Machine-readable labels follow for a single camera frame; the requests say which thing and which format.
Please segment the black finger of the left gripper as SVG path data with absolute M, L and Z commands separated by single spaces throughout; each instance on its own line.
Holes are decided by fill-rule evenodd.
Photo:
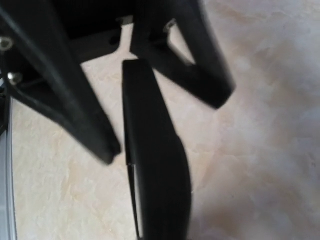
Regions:
M 210 36 L 197 0 L 137 0 L 132 53 L 211 106 L 221 108 L 235 85 L 218 43 Z M 169 47 L 169 22 L 175 21 L 195 61 L 185 63 Z

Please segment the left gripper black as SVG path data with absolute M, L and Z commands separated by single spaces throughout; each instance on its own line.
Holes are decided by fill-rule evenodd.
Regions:
M 106 165 L 121 152 L 115 131 L 81 63 L 120 44 L 128 0 L 3 0 L 0 69 L 8 93 L 63 127 Z

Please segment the black phone case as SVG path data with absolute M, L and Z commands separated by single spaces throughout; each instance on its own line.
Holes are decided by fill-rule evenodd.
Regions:
M 125 154 L 139 240 L 185 240 L 192 186 L 186 152 L 150 64 L 122 64 Z

